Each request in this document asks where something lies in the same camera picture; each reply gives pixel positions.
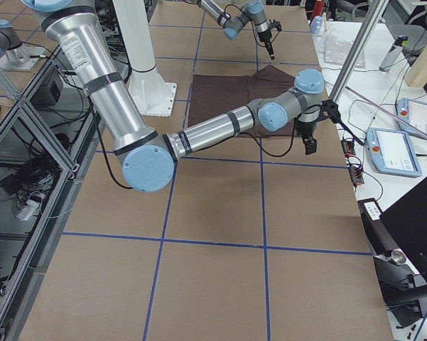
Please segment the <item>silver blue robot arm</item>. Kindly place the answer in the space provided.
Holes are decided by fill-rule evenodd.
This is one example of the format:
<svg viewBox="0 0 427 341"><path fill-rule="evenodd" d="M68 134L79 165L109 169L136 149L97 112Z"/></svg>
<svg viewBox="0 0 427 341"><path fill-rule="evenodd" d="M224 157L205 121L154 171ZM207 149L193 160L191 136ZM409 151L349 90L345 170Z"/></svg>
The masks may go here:
<svg viewBox="0 0 427 341"><path fill-rule="evenodd" d="M265 48L271 60L275 60L272 31L276 29L278 33L281 32L281 23L267 18L261 1L250 1L241 7L228 4L224 8L215 1L196 1L195 3L217 22L230 40L237 38L239 33L250 23L254 29L256 44Z"/></svg>
<svg viewBox="0 0 427 341"><path fill-rule="evenodd" d="M238 136L255 126L268 131L290 121L302 134L306 154L320 121L324 79L313 69L297 74L294 86L279 96L255 99L174 134L160 135L145 124L111 59L93 1L26 1L47 37L60 44L83 90L114 138L114 154L129 187L156 192L171 182L178 159Z"/></svg>

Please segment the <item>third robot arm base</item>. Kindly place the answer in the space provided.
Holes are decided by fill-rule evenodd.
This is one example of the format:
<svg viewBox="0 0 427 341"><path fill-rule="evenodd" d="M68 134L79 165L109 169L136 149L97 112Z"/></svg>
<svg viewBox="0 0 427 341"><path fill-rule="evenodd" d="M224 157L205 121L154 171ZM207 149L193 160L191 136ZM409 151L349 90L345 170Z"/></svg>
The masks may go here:
<svg viewBox="0 0 427 341"><path fill-rule="evenodd" d="M19 38L11 23L0 19L0 68L2 70L28 72L45 57L45 48L27 46Z"/></svg>

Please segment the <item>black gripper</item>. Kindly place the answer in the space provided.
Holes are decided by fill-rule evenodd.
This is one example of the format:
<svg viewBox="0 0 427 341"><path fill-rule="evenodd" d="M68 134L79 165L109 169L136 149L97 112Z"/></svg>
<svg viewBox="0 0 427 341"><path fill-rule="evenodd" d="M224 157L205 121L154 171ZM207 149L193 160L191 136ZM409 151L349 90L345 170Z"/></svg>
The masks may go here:
<svg viewBox="0 0 427 341"><path fill-rule="evenodd" d="M303 139L306 156L317 152L317 140L313 137L317 124L316 121L304 122L298 120L296 122L296 131Z"/></svg>
<svg viewBox="0 0 427 341"><path fill-rule="evenodd" d="M259 42L261 43L260 46L265 47L267 49L269 57L272 60L274 60L275 55L274 55L274 50L273 50L272 45L271 45L271 31L265 30L265 31L258 32L258 38L259 38Z"/></svg>

